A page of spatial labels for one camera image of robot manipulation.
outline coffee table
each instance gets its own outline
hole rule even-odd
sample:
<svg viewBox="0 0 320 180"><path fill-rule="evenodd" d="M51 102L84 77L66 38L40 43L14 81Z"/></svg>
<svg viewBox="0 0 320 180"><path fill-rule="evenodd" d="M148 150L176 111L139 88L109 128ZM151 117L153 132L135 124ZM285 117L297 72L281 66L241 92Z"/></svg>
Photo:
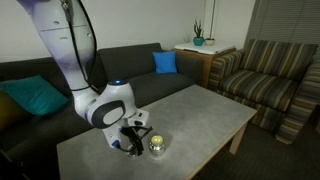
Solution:
<svg viewBox="0 0 320 180"><path fill-rule="evenodd" d="M109 148L102 131L92 129L57 145L61 179L190 179L232 138L235 154L256 113L197 85L142 109L149 111L147 125L154 130L143 139L141 156ZM167 146L160 158L148 149L154 134Z"/></svg>

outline teal pot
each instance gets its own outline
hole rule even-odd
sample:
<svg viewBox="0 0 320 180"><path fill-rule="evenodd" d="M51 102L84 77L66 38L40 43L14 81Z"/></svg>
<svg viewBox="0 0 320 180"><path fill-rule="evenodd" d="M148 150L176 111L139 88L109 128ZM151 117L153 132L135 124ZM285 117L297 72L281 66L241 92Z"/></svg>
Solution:
<svg viewBox="0 0 320 180"><path fill-rule="evenodd" d="M203 37L201 37L201 38L194 37L193 38L193 44L195 46L202 46L203 42L204 42L204 38Z"/></svg>

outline plant pot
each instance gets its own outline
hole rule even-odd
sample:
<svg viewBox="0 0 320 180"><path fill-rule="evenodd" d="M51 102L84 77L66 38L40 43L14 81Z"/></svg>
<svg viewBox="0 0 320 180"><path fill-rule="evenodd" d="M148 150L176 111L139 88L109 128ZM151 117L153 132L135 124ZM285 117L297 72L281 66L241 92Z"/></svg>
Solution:
<svg viewBox="0 0 320 180"><path fill-rule="evenodd" d="M193 44L195 46L202 46L203 42L204 42L204 38L203 37L200 37L200 38L194 37L193 38Z"/></svg>
<svg viewBox="0 0 320 180"><path fill-rule="evenodd" d="M212 46L214 44L214 39L205 39L204 40L204 43L207 45L207 46Z"/></svg>

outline teal pillow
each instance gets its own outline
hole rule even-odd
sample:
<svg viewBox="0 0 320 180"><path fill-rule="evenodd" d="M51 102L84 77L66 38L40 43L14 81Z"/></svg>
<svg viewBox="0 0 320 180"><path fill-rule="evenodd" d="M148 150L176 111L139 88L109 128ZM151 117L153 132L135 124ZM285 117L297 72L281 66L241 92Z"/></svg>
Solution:
<svg viewBox="0 0 320 180"><path fill-rule="evenodd" d="M34 115L52 114L69 101L41 76L0 82L0 89Z"/></svg>
<svg viewBox="0 0 320 180"><path fill-rule="evenodd" d="M177 73L176 52L153 52L157 73Z"/></svg>

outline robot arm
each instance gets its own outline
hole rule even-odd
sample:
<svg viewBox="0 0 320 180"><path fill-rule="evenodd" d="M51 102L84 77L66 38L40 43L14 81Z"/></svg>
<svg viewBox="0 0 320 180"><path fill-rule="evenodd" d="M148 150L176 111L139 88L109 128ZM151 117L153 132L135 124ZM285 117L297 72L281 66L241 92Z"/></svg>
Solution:
<svg viewBox="0 0 320 180"><path fill-rule="evenodd" d="M149 113L136 108L129 83L109 82L104 92L99 94L88 82L84 69L95 56L96 40L81 2L18 2L30 15L45 46L64 74L74 97L76 112L92 126L103 130L111 148L119 148L120 131L127 127L145 126Z"/></svg>

